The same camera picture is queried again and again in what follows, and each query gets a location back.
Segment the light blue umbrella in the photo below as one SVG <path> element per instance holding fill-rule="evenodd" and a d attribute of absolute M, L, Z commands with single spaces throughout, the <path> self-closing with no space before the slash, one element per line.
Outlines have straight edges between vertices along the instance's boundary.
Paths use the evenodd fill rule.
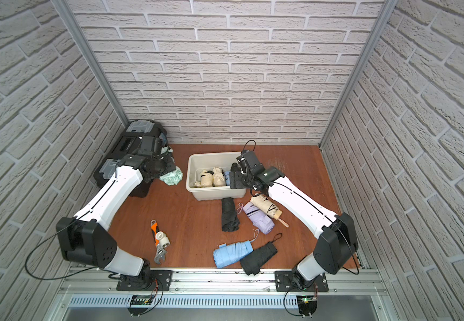
<path fill-rule="evenodd" d="M 230 185 L 231 185 L 230 174 L 231 174 L 230 171 L 225 171 L 225 173 L 224 173 L 226 186 L 230 186 Z"/>
<path fill-rule="evenodd" d="M 234 263 L 239 262 L 241 259 L 245 258 L 247 255 L 253 252 L 252 242 L 254 242 L 260 230 L 256 229 L 254 231 L 254 237 L 252 240 L 247 240 L 244 242 L 237 242 L 227 245 L 226 243 L 221 244 L 213 252 L 213 259 L 217 268 L 225 268 Z"/>

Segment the beige umbrella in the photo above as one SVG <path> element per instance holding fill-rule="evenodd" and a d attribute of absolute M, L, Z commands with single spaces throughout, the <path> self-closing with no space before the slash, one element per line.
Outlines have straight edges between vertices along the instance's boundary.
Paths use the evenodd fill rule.
<path fill-rule="evenodd" d="M 219 167 L 213 168 L 213 186 L 225 187 L 227 185 L 223 170 Z"/>
<path fill-rule="evenodd" d="M 209 188 L 213 187 L 213 171 L 202 171 L 200 174 L 200 180 L 194 184 L 195 188 Z"/>
<path fill-rule="evenodd" d="M 271 219 L 279 221 L 285 227 L 289 227 L 289 225 L 281 219 L 281 215 L 283 213 L 282 210 L 265 195 L 255 195 L 251 198 L 250 202 L 252 202 L 252 204 L 258 209 L 262 210 Z"/>

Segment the mint green umbrella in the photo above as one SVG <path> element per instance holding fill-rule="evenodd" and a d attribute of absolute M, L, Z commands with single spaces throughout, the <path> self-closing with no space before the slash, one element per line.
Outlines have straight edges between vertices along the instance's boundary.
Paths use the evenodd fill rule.
<path fill-rule="evenodd" d="M 175 165 L 175 159 L 173 157 L 173 149 L 170 147 L 163 147 L 161 149 L 161 155 L 167 162 L 167 169 L 164 175 L 161 175 L 159 179 L 167 185 L 177 185 L 182 181 L 183 172 L 179 167 Z"/>

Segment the white plastic storage box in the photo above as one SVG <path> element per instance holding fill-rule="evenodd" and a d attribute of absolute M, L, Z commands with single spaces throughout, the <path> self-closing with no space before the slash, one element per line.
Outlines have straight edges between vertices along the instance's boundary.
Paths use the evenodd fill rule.
<path fill-rule="evenodd" d="M 213 170 L 219 167 L 223 171 L 229 171 L 232 163 L 237 162 L 240 152 L 215 152 L 194 154 L 189 157 L 186 178 L 186 190 L 193 194 L 198 201 L 220 200 L 226 197 L 241 199 L 245 196 L 246 189 L 232 189 L 225 187 L 195 187 L 195 183 L 201 180 L 203 171 Z"/>

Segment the black umbrella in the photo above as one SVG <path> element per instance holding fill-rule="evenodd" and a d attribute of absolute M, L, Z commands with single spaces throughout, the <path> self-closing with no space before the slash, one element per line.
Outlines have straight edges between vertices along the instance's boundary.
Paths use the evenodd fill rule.
<path fill-rule="evenodd" d="M 270 259 L 272 259 L 273 256 L 278 253 L 274 243 L 281 239 L 282 236 L 283 233 L 276 234 L 272 241 L 266 243 L 264 246 L 257 248 L 256 250 L 253 250 L 252 253 L 246 255 L 239 261 L 242 269 L 248 276 L 256 276 L 259 274 L 262 266 L 269 262 Z"/>
<path fill-rule="evenodd" d="M 221 200 L 222 204 L 222 215 L 221 225 L 223 232 L 234 232 L 239 229 L 239 218 L 237 217 L 237 211 L 233 198 L 226 197 Z"/>

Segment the lilac umbrella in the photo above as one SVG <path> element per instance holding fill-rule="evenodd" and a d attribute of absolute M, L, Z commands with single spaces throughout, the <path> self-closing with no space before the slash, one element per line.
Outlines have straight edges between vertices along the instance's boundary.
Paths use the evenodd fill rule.
<path fill-rule="evenodd" d="M 264 235 L 268 235 L 275 227 L 272 219 L 252 202 L 245 205 L 240 203 L 237 212 L 244 212 L 253 225 Z"/>

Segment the light blue umbrella front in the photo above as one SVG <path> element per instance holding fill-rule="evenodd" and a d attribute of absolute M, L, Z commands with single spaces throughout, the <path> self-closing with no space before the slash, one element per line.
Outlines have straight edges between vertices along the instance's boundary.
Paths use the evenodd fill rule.
<path fill-rule="evenodd" d="M 254 231 L 254 237 L 252 240 L 247 240 L 244 242 L 237 242 L 227 245 L 226 243 L 221 244 L 213 252 L 213 259 L 217 268 L 225 268 L 234 263 L 239 262 L 241 259 L 245 258 L 247 255 L 253 252 L 252 242 L 254 242 L 260 230 L 256 229 Z"/>

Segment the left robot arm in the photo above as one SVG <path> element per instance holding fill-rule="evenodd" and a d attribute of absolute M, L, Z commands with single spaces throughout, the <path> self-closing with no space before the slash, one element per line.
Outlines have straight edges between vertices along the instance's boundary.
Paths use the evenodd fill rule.
<path fill-rule="evenodd" d="M 166 138 L 144 136 L 118 161 L 110 179 L 73 218 L 62 218 L 56 232 L 62 257 L 124 276 L 138 277 L 149 262 L 118 247 L 109 234 L 114 216 L 130 193 L 176 169 Z"/>

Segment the black plastic toolbox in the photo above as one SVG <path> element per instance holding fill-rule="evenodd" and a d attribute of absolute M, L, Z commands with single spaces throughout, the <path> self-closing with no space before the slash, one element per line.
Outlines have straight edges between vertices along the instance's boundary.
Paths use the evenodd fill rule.
<path fill-rule="evenodd" d="M 163 145 L 169 147 L 167 131 L 161 123 L 154 120 L 135 120 L 129 124 L 129 127 L 122 132 L 120 138 L 105 159 L 94 172 L 94 179 L 97 186 L 102 188 L 107 181 L 114 176 L 115 171 L 121 165 L 131 166 L 139 170 L 141 162 L 140 156 L 137 155 L 137 148 L 141 144 L 143 136 L 154 136 L 163 140 Z M 130 193 L 132 197 L 146 197 L 152 181 L 144 181 L 135 187 Z"/>

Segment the white pipe fitting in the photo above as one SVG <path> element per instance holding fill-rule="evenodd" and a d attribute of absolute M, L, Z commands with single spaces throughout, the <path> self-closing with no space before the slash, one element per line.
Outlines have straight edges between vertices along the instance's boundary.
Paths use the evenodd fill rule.
<path fill-rule="evenodd" d="M 162 247 L 162 248 L 166 248 L 168 246 L 170 246 L 171 242 L 169 240 L 169 238 L 167 237 L 167 235 L 162 232 L 162 231 L 159 231 L 155 234 L 155 239 L 156 239 L 156 244 L 159 246 L 159 247 Z"/>

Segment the left controller board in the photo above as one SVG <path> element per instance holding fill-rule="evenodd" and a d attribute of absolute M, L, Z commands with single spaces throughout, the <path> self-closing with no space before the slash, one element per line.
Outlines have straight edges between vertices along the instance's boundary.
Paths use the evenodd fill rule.
<path fill-rule="evenodd" d="M 133 295 L 130 299 L 128 311 L 131 316 L 142 316 L 157 304 L 157 299 L 147 295 Z"/>

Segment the controller board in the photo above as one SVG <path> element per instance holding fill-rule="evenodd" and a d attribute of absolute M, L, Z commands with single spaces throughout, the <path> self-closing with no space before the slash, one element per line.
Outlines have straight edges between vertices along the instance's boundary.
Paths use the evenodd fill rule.
<path fill-rule="evenodd" d="M 133 295 L 130 299 L 128 311 L 131 316 L 142 316 L 157 304 L 157 299 L 147 295 Z"/>
<path fill-rule="evenodd" d="M 316 296 L 296 296 L 298 313 L 302 318 L 310 317 L 318 309 L 318 298 Z"/>

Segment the right controller board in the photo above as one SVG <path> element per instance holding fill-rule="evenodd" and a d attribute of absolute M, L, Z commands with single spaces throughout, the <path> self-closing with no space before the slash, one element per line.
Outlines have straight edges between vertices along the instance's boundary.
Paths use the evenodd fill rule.
<path fill-rule="evenodd" d="M 296 296 L 298 313 L 302 318 L 310 317 L 318 309 L 318 298 L 316 296 Z"/>

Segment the orange handled adjustable wrench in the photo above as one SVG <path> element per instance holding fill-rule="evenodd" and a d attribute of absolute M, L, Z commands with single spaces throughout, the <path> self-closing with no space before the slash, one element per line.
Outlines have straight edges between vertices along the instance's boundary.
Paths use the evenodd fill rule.
<path fill-rule="evenodd" d="M 157 223 L 156 220 L 152 220 L 150 222 L 150 228 L 152 230 L 155 245 L 156 245 L 156 254 L 155 254 L 155 257 L 154 257 L 154 262 L 156 264 L 158 264 L 158 265 L 161 265 L 161 263 L 165 261 L 165 256 L 166 256 L 166 253 L 167 253 L 167 251 L 161 245 L 161 241 L 158 238 L 158 234 L 160 234 L 160 236 L 163 236 L 163 234 L 159 230 L 158 223 Z"/>

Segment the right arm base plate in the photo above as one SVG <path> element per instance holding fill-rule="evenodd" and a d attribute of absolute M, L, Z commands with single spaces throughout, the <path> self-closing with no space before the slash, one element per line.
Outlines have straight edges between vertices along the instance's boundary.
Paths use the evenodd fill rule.
<path fill-rule="evenodd" d="M 306 280 L 296 270 L 277 270 L 274 272 L 276 290 L 278 292 L 328 292 L 328 281 L 324 274 L 317 275 L 312 280 Z"/>

